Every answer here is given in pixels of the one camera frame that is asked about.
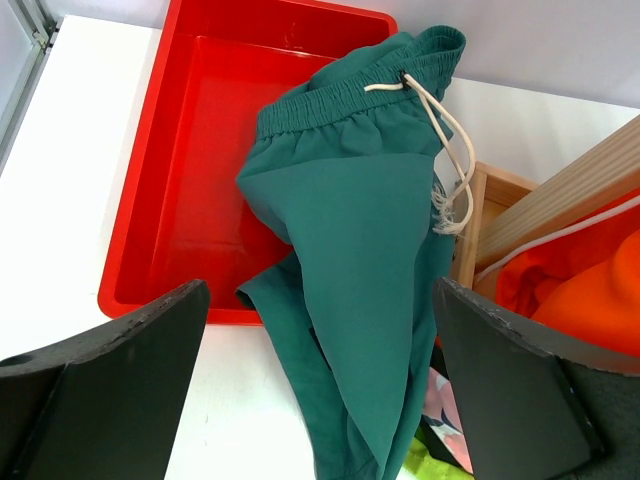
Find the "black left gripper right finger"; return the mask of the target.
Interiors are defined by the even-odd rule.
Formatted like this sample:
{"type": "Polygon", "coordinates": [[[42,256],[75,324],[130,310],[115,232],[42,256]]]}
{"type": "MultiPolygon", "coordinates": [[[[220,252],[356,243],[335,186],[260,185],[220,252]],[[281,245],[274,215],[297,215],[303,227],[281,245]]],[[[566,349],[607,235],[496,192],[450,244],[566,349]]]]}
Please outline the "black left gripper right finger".
{"type": "Polygon", "coordinates": [[[638,478],[638,358],[449,278],[436,281],[433,307],[476,478],[638,478]]]}

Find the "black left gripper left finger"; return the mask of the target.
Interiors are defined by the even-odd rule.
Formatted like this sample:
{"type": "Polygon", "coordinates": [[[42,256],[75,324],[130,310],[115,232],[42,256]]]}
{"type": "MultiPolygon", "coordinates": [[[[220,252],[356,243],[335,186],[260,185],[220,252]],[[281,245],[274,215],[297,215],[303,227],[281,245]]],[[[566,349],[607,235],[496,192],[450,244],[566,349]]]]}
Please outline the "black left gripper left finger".
{"type": "Polygon", "coordinates": [[[194,280],[2,360],[2,478],[164,478],[209,303],[194,280]]]}

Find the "pink patterned shorts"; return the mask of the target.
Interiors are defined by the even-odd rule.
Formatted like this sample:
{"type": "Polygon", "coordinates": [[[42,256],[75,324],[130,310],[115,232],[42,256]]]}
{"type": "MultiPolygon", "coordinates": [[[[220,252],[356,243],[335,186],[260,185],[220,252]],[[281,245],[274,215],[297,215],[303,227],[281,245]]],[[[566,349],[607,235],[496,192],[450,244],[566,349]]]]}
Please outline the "pink patterned shorts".
{"type": "Polygon", "coordinates": [[[429,369],[422,415],[431,432],[452,458],[462,469],[472,474],[471,458],[451,382],[433,367],[429,369]]]}

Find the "black shorts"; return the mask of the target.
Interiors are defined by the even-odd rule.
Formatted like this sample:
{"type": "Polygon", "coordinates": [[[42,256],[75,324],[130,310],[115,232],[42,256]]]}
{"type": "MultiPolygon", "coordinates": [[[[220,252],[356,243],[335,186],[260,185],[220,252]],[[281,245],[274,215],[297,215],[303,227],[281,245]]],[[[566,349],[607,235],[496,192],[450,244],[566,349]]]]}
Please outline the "black shorts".
{"type": "MultiPolygon", "coordinates": [[[[430,368],[431,367],[433,367],[449,380],[449,375],[444,361],[444,354],[439,344],[436,344],[433,348],[430,368]]],[[[426,421],[423,419],[423,415],[420,421],[420,428],[421,434],[425,441],[425,445],[436,459],[443,460],[447,463],[450,463],[451,465],[460,467],[460,465],[452,458],[448,451],[441,445],[435,434],[431,432],[429,426],[426,424],[426,421]]]]}

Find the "lime green shorts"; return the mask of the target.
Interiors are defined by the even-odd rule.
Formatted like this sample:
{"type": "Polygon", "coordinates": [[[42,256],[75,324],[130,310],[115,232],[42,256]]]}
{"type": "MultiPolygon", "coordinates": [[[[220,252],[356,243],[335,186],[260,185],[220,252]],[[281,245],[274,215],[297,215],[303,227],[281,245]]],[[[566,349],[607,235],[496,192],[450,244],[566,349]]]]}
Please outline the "lime green shorts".
{"type": "Polygon", "coordinates": [[[432,457],[427,447],[417,438],[413,438],[410,443],[403,467],[420,480],[468,478],[468,474],[460,468],[432,457]]]}

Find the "teal drawstring shorts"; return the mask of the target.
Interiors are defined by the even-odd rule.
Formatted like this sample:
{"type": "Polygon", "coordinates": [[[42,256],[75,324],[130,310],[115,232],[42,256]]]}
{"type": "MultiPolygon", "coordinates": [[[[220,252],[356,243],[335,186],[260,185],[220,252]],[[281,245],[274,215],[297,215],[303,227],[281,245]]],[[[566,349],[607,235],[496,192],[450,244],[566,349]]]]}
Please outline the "teal drawstring shorts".
{"type": "Polygon", "coordinates": [[[237,184],[291,247],[240,286],[295,394],[319,479],[393,479],[419,425],[434,283],[455,227],[434,164],[463,54],[434,26],[354,50],[265,107],[237,184]]]}

